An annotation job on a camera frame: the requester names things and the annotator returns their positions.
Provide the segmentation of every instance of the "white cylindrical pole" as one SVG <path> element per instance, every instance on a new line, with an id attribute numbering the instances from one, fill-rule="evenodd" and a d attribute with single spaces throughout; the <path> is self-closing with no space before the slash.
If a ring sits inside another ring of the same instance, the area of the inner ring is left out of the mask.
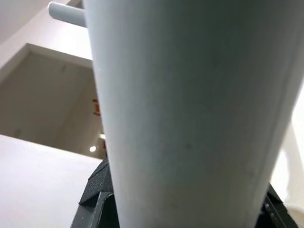
<path id="1" fill-rule="evenodd" d="M 83 9 L 50 2 L 48 5 L 48 13 L 54 19 L 86 27 L 85 11 Z"/>
<path id="2" fill-rule="evenodd" d="M 121 228 L 252 228 L 304 69 L 304 1 L 85 0 Z"/>

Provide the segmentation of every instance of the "gray metal rod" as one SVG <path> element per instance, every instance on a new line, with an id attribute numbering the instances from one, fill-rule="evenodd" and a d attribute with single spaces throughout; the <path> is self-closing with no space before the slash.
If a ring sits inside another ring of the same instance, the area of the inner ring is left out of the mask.
<path id="1" fill-rule="evenodd" d="M 83 9 L 50 2 L 48 12 L 54 19 L 86 27 L 85 11 Z"/>
<path id="2" fill-rule="evenodd" d="M 304 1 L 85 0 L 121 228 L 252 228 L 304 71 Z"/>

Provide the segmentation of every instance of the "recessed ceiling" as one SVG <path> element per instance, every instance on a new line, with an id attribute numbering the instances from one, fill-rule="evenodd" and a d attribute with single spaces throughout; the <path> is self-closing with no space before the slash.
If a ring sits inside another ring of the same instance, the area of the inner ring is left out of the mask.
<path id="1" fill-rule="evenodd" d="M 0 44 L 17 32 L 51 0 L 0 0 Z"/>

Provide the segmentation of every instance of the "light fixture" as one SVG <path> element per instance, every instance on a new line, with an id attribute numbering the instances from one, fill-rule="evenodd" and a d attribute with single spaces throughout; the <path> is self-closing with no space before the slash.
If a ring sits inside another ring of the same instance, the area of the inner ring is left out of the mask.
<path id="1" fill-rule="evenodd" d="M 96 147 L 95 146 L 91 146 L 90 147 L 90 152 L 95 152 L 96 151 Z"/>
<path id="2" fill-rule="evenodd" d="M 105 139 L 105 134 L 99 134 L 99 138 Z"/>

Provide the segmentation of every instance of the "white pipe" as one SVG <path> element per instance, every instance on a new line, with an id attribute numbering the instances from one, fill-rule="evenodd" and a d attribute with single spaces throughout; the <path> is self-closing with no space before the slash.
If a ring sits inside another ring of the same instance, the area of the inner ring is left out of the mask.
<path id="1" fill-rule="evenodd" d="M 85 11 L 83 9 L 50 2 L 48 12 L 54 19 L 86 27 Z"/>
<path id="2" fill-rule="evenodd" d="M 85 0 L 121 228 L 252 228 L 304 71 L 304 1 Z"/>

